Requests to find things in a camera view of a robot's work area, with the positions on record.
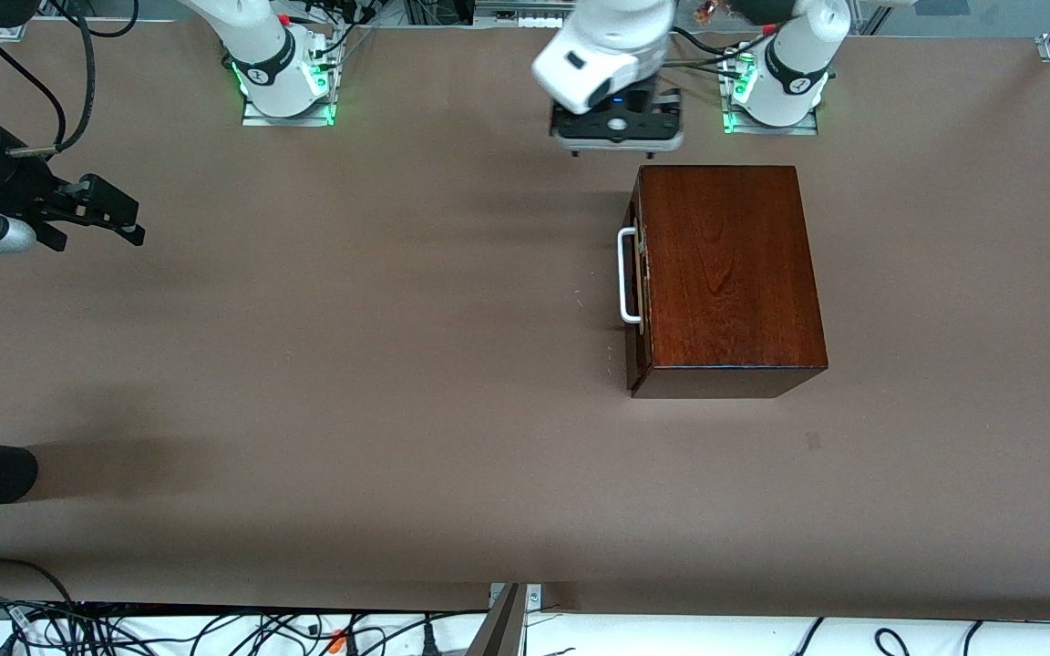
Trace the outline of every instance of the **brown wooden cabinet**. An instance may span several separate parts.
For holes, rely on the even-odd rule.
[[[772,398],[827,368],[795,168],[642,167],[618,260],[635,398]]]

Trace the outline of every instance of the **table surface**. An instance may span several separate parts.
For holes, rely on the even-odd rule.
[[[727,135],[676,71],[657,163],[799,173],[830,369],[775,400],[625,392],[613,233],[637,154],[546,135],[547,30],[382,30],[338,125],[242,128],[197,21],[97,40],[56,173],[141,249],[0,258],[0,444],[45,473],[0,556],[83,598],[1050,616],[1050,64],[856,38],[820,136]],[[74,28],[16,55],[79,114]],[[0,62],[0,123],[49,141]],[[45,592],[0,572],[0,592]]]

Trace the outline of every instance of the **black band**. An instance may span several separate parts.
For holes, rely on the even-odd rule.
[[[255,84],[255,86],[270,86],[274,83],[274,79],[278,78],[278,73],[291,65],[291,62],[294,61],[294,35],[289,29],[282,29],[282,31],[287,34],[287,42],[282,45],[282,49],[278,50],[278,54],[267,59],[266,62],[250,64],[243,62],[242,59],[233,58],[233,65],[242,71],[243,79],[249,80],[250,84]]]
[[[810,88],[816,86],[820,79],[825,77],[828,66],[822,67],[819,71],[808,73],[791,69],[776,56],[776,39],[768,42],[768,48],[763,49],[763,63],[768,64],[768,72],[772,78],[780,80],[780,86],[784,87],[784,92],[789,96],[803,96]]]

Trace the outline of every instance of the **white handle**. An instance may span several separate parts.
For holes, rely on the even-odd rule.
[[[622,240],[628,235],[631,237],[638,235],[638,229],[628,225],[618,231],[618,314],[626,323],[642,323],[642,316],[626,312],[626,254],[622,248]]]

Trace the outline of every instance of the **wooden drawer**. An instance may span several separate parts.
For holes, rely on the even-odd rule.
[[[793,167],[642,167],[618,251],[635,398],[772,398],[827,368]]]

